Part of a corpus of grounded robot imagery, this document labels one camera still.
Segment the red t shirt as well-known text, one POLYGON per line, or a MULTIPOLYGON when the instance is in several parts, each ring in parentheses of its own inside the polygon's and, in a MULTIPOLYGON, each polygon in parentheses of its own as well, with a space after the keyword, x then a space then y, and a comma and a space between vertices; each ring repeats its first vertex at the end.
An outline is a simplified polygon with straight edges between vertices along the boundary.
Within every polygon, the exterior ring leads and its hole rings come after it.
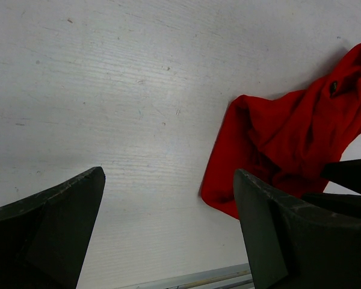
POLYGON ((244 169, 295 197, 324 191, 324 166, 361 134, 361 43, 308 88, 269 100, 241 95, 226 110, 200 188, 238 217, 233 176, 244 169))

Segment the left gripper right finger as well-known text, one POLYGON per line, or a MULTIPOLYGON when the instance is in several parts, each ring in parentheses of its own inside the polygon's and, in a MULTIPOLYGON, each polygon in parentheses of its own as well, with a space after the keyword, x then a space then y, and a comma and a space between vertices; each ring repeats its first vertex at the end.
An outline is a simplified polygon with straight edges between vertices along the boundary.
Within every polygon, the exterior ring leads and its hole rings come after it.
POLYGON ((361 219, 312 205, 242 169, 233 189, 255 288, 361 288, 361 219))

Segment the aluminium rail frame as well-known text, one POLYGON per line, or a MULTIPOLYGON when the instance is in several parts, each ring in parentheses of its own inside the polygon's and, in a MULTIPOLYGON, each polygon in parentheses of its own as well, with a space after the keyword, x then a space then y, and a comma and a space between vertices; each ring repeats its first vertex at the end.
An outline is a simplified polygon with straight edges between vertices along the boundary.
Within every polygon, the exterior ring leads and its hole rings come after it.
POLYGON ((124 288, 255 288, 250 266, 240 264, 189 275, 151 281, 124 288))

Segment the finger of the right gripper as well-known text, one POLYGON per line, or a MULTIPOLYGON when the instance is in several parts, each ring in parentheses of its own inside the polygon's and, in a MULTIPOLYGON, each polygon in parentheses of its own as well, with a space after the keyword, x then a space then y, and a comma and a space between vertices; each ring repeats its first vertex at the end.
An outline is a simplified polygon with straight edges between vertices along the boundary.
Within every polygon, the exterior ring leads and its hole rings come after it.
POLYGON ((361 196, 358 195, 306 193, 302 200, 334 213, 361 219, 361 196))
POLYGON ((361 194, 361 159, 328 163, 320 176, 361 194))

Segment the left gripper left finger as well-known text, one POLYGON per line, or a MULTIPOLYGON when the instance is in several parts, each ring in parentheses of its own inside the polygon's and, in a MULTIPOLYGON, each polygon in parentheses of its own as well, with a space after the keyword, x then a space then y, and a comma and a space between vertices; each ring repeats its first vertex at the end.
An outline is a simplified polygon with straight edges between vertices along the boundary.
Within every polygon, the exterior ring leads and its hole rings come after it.
POLYGON ((76 288, 105 187, 92 167, 0 207, 0 288, 76 288))

